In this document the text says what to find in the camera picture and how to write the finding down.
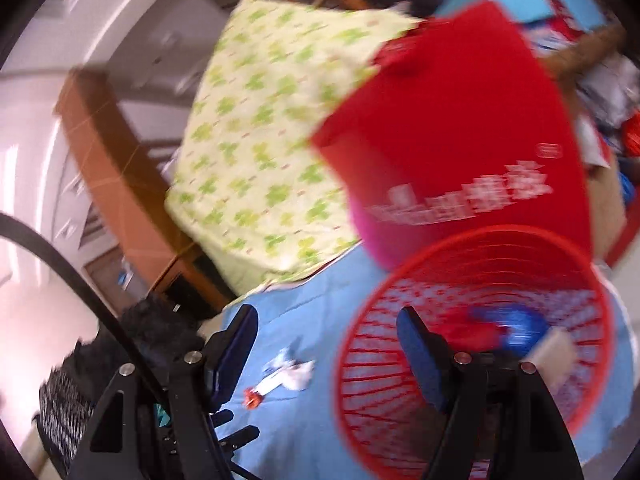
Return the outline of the black jacket pile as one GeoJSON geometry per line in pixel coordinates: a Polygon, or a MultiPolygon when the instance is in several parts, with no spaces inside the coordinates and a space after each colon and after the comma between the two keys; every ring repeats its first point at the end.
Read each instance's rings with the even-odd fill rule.
{"type": "MultiPolygon", "coordinates": [[[[173,362],[204,347],[198,323],[188,321],[154,295],[123,310],[118,322],[160,382],[166,382],[173,362]]],[[[100,397],[119,367],[129,361],[122,346],[101,326],[92,341],[77,341],[40,386],[36,426],[61,478],[70,470],[100,397]]]]}

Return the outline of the red paper shopping bag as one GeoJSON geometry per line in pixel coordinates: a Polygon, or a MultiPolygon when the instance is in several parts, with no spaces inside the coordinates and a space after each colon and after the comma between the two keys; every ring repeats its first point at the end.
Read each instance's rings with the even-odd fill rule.
{"type": "Polygon", "coordinates": [[[483,226],[536,226],[593,248],[586,172],[552,77],[497,3],[429,18],[311,142],[386,227],[396,266],[483,226]]]}

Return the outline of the green clover pattern quilt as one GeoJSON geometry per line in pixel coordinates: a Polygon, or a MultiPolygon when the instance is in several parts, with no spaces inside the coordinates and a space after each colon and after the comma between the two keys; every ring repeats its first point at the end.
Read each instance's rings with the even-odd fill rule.
{"type": "Polygon", "coordinates": [[[165,207],[238,295],[314,274],[358,243],[317,128],[416,19],[241,0],[196,92],[165,207]]]}

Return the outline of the pink pillow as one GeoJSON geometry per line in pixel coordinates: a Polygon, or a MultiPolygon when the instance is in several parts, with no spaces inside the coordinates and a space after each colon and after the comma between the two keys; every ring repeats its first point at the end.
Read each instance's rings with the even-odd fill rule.
{"type": "Polygon", "coordinates": [[[361,238],[363,248],[381,268],[393,270],[396,261],[386,227],[375,216],[369,214],[352,194],[348,196],[348,204],[352,224],[361,238]]]}

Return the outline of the white wrapper trash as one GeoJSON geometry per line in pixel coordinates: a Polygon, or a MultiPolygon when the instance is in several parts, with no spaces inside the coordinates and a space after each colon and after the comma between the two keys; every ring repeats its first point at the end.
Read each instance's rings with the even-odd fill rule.
{"type": "Polygon", "coordinates": [[[265,365],[260,382],[244,391],[243,405],[248,410],[254,410],[277,388],[288,391],[305,390],[314,376],[315,367],[315,360],[299,361],[290,347],[281,349],[265,365]]]}

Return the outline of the brown wooden pillar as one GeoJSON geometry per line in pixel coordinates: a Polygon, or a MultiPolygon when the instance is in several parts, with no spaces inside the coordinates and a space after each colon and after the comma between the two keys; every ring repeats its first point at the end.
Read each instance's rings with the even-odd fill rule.
{"type": "Polygon", "coordinates": [[[93,203],[145,284],[208,316],[220,312],[232,291],[166,211],[168,184],[120,111],[107,74],[70,70],[55,111],[93,203]]]}

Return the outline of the red plastic mesh basket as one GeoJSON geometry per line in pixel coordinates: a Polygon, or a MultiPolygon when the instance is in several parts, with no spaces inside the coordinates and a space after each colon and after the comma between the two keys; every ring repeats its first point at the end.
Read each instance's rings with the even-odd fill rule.
{"type": "Polygon", "coordinates": [[[510,349],[504,319],[520,307],[572,341],[576,359],[552,398],[572,437],[598,409],[614,359],[614,308],[589,258],[533,228],[491,228],[444,240],[390,274],[362,304],[335,365],[335,413],[358,460],[379,479],[415,479],[427,461],[409,446],[427,407],[396,333],[412,307],[458,351],[510,349]]]}

